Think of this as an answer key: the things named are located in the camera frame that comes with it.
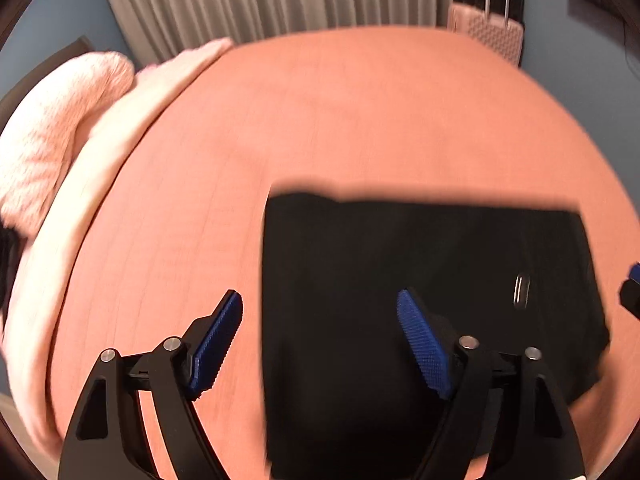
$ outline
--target wall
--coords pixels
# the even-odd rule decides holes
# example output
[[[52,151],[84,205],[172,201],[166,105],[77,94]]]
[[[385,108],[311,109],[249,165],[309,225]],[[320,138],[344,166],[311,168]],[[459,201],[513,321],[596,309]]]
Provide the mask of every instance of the wall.
[[[525,0],[522,67],[582,124],[640,211],[640,48],[582,0]]]
[[[0,97],[83,34],[96,50],[117,50],[131,57],[107,0],[33,0],[0,50]],[[0,392],[9,393],[1,358]]]

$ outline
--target mattress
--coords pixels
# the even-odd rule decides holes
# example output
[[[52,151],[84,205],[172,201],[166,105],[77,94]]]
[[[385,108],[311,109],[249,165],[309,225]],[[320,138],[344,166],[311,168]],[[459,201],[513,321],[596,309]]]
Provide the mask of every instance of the mattress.
[[[640,415],[640,324],[617,291],[638,216],[576,121],[468,38],[354,28],[239,47],[205,70],[130,154],[82,243],[50,357],[64,434],[99,353],[145,352],[210,314],[228,288],[244,320],[196,403],[231,478],[268,478],[260,376],[260,242],[270,192],[578,210],[612,335],[602,380],[572,406],[590,474]],[[143,396],[162,478],[174,478]]]

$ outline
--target blue gripper pad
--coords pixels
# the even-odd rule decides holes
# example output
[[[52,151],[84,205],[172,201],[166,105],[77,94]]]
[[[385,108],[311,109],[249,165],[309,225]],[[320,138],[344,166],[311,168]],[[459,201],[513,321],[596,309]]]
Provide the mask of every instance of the blue gripper pad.
[[[640,263],[631,267],[631,270],[629,271],[629,278],[634,280],[636,283],[640,283]]]
[[[196,399],[213,386],[241,321],[242,297],[234,292],[193,354],[193,371],[187,387],[189,397]]]
[[[408,290],[398,294],[398,320],[427,386],[436,390],[441,399],[449,399],[453,390],[449,355]]]

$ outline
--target floor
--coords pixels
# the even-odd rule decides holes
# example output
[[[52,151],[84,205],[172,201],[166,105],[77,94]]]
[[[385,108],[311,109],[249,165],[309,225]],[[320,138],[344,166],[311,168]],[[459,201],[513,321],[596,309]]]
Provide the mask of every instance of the floor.
[[[0,394],[0,413],[2,413],[4,420],[15,435],[16,440],[20,443],[31,461],[38,467],[40,472],[47,478],[47,480],[56,480],[56,478],[58,478],[58,464],[35,449],[20,421],[20,417],[18,416],[18,412],[15,409],[14,402],[11,400],[11,397]]]

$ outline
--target silver screw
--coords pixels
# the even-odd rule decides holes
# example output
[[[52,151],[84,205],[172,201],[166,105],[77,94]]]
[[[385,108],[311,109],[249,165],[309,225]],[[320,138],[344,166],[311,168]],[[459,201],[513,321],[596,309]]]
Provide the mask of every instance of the silver screw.
[[[173,352],[175,349],[180,348],[180,339],[177,337],[170,337],[162,346],[165,350]]]
[[[480,346],[480,342],[478,339],[473,337],[472,335],[463,335],[458,342],[462,348],[466,348],[467,350],[475,350]]]
[[[535,346],[530,346],[524,351],[524,355],[526,355],[532,361],[538,361],[542,359],[542,352],[538,350]]]
[[[112,348],[107,348],[100,354],[100,361],[108,363],[109,361],[113,361],[114,357],[116,357],[116,351]]]

